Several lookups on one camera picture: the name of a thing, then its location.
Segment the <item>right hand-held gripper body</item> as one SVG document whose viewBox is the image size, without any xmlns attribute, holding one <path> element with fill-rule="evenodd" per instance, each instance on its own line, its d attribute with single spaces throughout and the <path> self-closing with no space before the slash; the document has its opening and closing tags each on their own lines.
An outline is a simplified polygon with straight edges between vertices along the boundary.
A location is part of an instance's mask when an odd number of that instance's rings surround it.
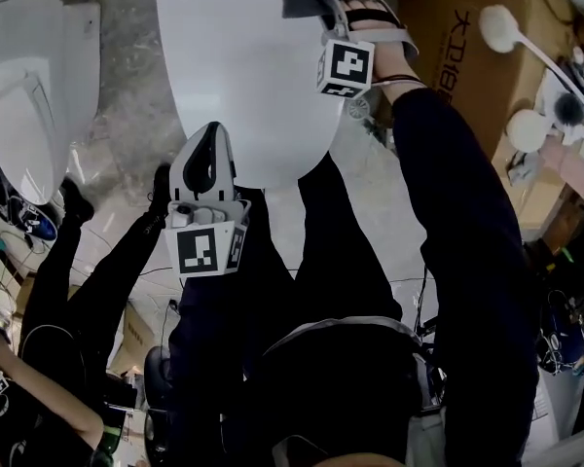
<svg viewBox="0 0 584 467">
<path fill-rule="evenodd" d="M 318 61 L 317 90 L 323 94 L 340 98 L 357 99 L 372 87 L 382 87 L 395 83 L 395 77 L 378 78 L 374 75 L 376 46 L 398 44 L 405 59 L 414 60 L 419 50 L 407 27 L 390 9 L 381 2 L 388 14 L 376 10 L 355 10 L 346 13 L 342 2 L 346 0 L 322 0 L 328 10 L 320 17 L 323 26 L 323 53 Z M 364 19 L 383 19 L 399 25 L 394 29 L 350 30 L 348 22 Z"/>
</svg>

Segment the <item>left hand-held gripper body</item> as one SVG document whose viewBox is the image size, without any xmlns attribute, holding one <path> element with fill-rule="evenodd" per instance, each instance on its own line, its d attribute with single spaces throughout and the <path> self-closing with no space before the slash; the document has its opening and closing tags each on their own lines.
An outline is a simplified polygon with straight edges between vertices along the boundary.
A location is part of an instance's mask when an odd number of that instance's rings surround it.
<svg viewBox="0 0 584 467">
<path fill-rule="evenodd" d="M 225 275 L 236 272 L 248 226 L 251 202 L 173 201 L 164 238 L 177 275 Z"/>
</svg>

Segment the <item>person's right forearm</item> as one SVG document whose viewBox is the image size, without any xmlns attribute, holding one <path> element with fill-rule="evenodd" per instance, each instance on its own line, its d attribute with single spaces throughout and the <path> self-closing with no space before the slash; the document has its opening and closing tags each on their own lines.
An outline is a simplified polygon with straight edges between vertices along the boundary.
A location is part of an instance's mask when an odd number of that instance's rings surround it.
<svg viewBox="0 0 584 467">
<path fill-rule="evenodd" d="M 438 299 L 448 467 L 521 467 L 538 383 L 538 315 L 513 206 L 473 131 L 398 44 L 376 48 L 421 254 Z"/>
</svg>

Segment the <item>person's left forearm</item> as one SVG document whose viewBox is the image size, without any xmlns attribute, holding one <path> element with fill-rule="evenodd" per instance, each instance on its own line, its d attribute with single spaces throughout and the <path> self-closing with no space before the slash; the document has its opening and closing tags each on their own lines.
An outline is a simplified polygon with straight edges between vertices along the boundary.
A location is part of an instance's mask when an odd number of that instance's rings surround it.
<svg viewBox="0 0 584 467">
<path fill-rule="evenodd" d="M 170 467 L 220 467 L 221 418 L 244 376 L 290 332 L 294 281 L 285 265 L 243 263 L 236 273 L 187 281 L 169 337 Z"/>
</svg>

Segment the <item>white toilet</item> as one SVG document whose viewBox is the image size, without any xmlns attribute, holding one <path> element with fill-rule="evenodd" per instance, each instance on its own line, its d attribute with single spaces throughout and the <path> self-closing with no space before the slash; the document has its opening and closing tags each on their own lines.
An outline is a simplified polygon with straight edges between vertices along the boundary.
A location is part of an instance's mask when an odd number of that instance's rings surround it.
<svg viewBox="0 0 584 467">
<path fill-rule="evenodd" d="M 0 168 L 27 201 L 57 192 L 100 89 L 96 2 L 0 0 Z"/>
</svg>

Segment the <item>person's right hand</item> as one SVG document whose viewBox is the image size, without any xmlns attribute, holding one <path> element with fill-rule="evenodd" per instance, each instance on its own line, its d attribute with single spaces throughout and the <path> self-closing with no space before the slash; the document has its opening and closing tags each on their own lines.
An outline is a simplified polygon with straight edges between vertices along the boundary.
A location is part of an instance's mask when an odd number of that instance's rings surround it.
<svg viewBox="0 0 584 467">
<path fill-rule="evenodd" d="M 375 0 L 346 0 L 342 2 L 342 7 L 346 13 L 355 11 L 355 10 L 376 10 L 383 14 L 388 14 L 387 8 L 378 1 Z M 356 22 L 348 22 L 348 27 L 350 30 L 368 30 L 368 29 L 391 29 L 391 28 L 398 28 L 399 25 L 391 22 L 386 21 L 383 19 L 364 19 L 359 20 Z"/>
</svg>

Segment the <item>person's left leg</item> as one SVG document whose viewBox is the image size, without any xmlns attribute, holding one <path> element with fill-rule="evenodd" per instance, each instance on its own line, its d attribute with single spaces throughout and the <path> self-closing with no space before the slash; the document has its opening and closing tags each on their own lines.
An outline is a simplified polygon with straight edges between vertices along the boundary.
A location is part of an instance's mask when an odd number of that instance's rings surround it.
<svg viewBox="0 0 584 467">
<path fill-rule="evenodd" d="M 243 360 L 249 366 L 296 327 L 296 286 L 277 252 L 262 190 L 236 187 L 250 202 L 248 227 L 239 264 L 243 312 Z"/>
</svg>

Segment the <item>person's leg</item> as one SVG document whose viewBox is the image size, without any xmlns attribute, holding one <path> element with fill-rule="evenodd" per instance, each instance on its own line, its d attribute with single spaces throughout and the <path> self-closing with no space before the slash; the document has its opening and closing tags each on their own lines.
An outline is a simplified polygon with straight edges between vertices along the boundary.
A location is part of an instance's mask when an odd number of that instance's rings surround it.
<svg viewBox="0 0 584 467">
<path fill-rule="evenodd" d="M 239 264 L 243 312 L 243 360 L 249 366 L 296 327 L 296 286 L 277 252 L 262 190 L 236 187 L 250 202 L 248 227 Z"/>
<path fill-rule="evenodd" d="M 340 170 L 330 155 L 298 181 L 305 207 L 303 259 L 295 278 L 302 322 L 383 316 L 403 310 L 354 215 Z"/>
</svg>

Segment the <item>small cardboard box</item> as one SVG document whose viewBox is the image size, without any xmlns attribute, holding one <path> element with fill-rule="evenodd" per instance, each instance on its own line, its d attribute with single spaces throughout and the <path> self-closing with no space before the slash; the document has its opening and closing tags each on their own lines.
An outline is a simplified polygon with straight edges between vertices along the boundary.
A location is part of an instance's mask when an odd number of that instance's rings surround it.
<svg viewBox="0 0 584 467">
<path fill-rule="evenodd" d="M 127 304 L 108 357 L 107 370 L 117 376 L 129 372 L 142 374 L 146 356 L 154 345 L 154 333 L 132 304 Z"/>
</svg>

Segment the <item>brown cardboard box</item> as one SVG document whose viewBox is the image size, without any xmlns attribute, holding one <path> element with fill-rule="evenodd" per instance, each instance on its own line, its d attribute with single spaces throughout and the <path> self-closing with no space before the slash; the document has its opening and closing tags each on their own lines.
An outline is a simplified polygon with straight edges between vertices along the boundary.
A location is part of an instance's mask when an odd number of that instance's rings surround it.
<svg viewBox="0 0 584 467">
<path fill-rule="evenodd" d="M 414 62 L 420 78 L 469 123 L 521 228 L 534 230 L 546 221 L 564 185 L 545 169 L 528 183 L 511 185 L 507 167 L 515 150 L 505 128 L 514 113 L 533 108 L 546 67 L 523 45 L 508 54 L 491 50 L 479 28 L 479 15 L 490 5 L 505 6 L 550 58 L 569 54 L 574 10 L 568 0 L 397 0 L 396 14 L 420 51 Z"/>
</svg>

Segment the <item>person's right leg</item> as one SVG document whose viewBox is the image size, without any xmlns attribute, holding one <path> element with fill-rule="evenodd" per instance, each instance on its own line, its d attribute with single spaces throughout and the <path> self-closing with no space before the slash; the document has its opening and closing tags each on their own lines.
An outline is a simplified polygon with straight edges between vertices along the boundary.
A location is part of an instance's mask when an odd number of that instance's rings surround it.
<svg viewBox="0 0 584 467">
<path fill-rule="evenodd" d="M 403 310 L 354 215 L 340 170 L 330 155 L 298 181 L 305 207 L 303 259 L 295 278 L 302 322 L 383 316 Z"/>
</svg>

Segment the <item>grey fluffy duster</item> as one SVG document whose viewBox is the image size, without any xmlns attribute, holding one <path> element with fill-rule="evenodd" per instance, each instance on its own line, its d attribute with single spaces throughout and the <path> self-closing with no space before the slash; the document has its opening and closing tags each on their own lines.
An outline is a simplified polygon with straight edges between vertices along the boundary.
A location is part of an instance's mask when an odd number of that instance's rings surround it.
<svg viewBox="0 0 584 467">
<path fill-rule="evenodd" d="M 563 126 L 578 126 L 584 120 L 584 106 L 572 93 L 562 93 L 554 104 L 556 119 Z"/>
</svg>

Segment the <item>pink plastic container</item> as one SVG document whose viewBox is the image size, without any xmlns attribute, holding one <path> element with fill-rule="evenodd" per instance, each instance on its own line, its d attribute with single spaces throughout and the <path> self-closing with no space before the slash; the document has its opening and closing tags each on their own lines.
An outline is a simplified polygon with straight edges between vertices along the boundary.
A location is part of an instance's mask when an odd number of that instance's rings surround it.
<svg viewBox="0 0 584 467">
<path fill-rule="evenodd" d="M 539 149 L 546 167 L 553 169 L 584 200 L 584 159 L 557 138 L 547 138 Z"/>
</svg>

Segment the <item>dark cluttered equipment rack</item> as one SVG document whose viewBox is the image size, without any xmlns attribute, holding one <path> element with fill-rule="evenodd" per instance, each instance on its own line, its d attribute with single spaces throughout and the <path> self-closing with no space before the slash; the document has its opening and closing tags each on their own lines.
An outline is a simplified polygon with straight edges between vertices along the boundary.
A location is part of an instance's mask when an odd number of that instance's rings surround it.
<svg viewBox="0 0 584 467">
<path fill-rule="evenodd" d="M 551 375 L 584 374 L 584 233 L 554 254 L 539 239 L 525 251 L 538 288 L 536 351 Z"/>
</svg>

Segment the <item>white long-handled brush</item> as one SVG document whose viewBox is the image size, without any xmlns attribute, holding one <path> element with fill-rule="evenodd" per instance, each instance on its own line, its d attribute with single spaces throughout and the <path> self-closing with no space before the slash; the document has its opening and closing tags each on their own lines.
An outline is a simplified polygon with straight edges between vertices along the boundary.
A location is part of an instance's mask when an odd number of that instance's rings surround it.
<svg viewBox="0 0 584 467">
<path fill-rule="evenodd" d="M 502 5 L 485 7 L 479 15 L 479 28 L 483 40 L 499 54 L 512 52 L 517 44 L 524 45 L 550 69 L 564 86 L 584 105 L 584 93 L 561 67 L 535 43 L 522 33 L 512 13 Z"/>
</svg>

